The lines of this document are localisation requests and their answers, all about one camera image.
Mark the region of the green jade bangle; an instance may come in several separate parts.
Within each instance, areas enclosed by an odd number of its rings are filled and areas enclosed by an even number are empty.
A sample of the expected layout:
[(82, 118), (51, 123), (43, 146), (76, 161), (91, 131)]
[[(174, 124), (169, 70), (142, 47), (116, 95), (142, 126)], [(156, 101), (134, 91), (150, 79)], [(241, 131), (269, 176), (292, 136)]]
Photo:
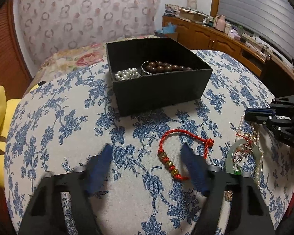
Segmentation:
[(263, 151), (252, 140), (239, 139), (229, 149), (225, 169), (230, 174), (250, 172), (254, 178), (261, 175), (263, 168)]

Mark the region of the black jewelry box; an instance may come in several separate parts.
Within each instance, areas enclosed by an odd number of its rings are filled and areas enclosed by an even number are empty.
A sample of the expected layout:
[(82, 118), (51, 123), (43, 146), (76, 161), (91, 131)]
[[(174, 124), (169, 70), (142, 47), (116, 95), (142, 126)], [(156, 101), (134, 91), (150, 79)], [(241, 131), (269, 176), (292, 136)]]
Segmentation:
[[(213, 69), (171, 38), (142, 38), (106, 45), (113, 92), (120, 116), (137, 115), (202, 97)], [(143, 75), (117, 81), (117, 72), (141, 69), (143, 63), (161, 61), (186, 67), (186, 70)]]

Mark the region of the pink kettle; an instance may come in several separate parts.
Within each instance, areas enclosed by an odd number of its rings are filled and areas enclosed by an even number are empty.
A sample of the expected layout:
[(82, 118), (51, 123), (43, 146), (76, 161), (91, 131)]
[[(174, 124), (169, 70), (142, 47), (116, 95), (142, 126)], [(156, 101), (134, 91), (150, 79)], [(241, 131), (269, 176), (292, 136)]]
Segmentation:
[(215, 29), (221, 32), (225, 32), (226, 28), (226, 18), (224, 15), (216, 16), (216, 26)]

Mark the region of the wooden sideboard cabinet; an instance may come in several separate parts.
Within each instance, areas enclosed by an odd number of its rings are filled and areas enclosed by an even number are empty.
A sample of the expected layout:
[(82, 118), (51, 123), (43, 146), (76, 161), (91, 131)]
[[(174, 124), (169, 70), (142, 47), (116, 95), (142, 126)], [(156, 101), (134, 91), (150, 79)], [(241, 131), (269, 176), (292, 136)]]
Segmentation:
[(274, 54), (261, 53), (255, 46), (248, 47), (214, 28), (164, 15), (162, 25), (169, 23), (177, 26), (177, 41), (186, 48), (224, 52), (247, 67), (267, 87), (294, 94), (294, 72)]

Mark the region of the silver bangle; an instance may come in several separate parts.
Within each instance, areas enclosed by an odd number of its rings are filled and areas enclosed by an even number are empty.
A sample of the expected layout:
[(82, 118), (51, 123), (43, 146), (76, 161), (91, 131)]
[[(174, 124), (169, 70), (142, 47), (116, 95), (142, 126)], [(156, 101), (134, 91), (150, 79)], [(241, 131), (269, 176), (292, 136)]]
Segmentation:
[(157, 74), (157, 61), (146, 61), (141, 65), (141, 72), (144, 75)]

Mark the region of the grey window blind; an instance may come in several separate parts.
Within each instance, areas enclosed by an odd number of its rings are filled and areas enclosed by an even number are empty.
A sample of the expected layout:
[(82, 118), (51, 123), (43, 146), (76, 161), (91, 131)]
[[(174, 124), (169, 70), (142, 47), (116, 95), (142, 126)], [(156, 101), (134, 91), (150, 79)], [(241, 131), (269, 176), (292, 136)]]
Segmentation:
[(218, 14), (258, 33), (294, 58), (294, 9), (288, 0), (219, 0)]

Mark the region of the floral bed quilt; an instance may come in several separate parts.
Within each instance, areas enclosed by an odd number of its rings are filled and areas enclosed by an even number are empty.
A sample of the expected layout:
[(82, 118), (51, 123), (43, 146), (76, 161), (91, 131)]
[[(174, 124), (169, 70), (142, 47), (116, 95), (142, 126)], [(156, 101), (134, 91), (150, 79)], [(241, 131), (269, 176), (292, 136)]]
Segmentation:
[(74, 70), (103, 63), (106, 57), (105, 42), (59, 51), (42, 63), (31, 84), (50, 82)]

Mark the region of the cardboard box on cabinet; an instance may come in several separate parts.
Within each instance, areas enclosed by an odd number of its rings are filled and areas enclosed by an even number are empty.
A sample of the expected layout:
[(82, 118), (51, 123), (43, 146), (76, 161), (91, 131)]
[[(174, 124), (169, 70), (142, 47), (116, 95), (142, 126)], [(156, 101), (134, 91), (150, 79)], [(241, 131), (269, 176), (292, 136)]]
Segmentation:
[(203, 20), (207, 17), (206, 14), (194, 9), (180, 7), (178, 10), (179, 10), (179, 18), (183, 20), (189, 20), (192, 22), (203, 22)]

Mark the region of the blue tissue box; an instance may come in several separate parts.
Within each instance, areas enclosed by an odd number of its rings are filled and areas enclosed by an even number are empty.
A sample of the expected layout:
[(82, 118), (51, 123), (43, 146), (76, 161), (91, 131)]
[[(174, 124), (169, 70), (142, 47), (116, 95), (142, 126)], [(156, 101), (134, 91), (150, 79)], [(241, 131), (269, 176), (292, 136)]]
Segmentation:
[(168, 26), (162, 27), (160, 30), (156, 30), (154, 35), (161, 38), (171, 38), (177, 41), (178, 32), (176, 32), (176, 28), (176, 25), (169, 23)]

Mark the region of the wooden louvered wardrobe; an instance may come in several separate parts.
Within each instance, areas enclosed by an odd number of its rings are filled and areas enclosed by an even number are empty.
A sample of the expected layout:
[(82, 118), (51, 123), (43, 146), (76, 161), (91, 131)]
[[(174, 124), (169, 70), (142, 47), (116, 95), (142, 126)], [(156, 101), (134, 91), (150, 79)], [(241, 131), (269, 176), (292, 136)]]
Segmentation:
[(0, 86), (8, 100), (20, 99), (31, 82), (16, 36), (13, 0), (7, 0), (0, 9)]

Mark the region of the patterned sheer curtain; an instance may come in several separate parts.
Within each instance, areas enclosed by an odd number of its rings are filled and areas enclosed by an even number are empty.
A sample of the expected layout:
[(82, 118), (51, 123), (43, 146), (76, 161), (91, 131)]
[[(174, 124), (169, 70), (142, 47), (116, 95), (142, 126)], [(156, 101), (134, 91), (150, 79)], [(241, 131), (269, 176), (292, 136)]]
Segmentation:
[(151, 34), (160, 0), (16, 0), (28, 54), (37, 66), (51, 55)]

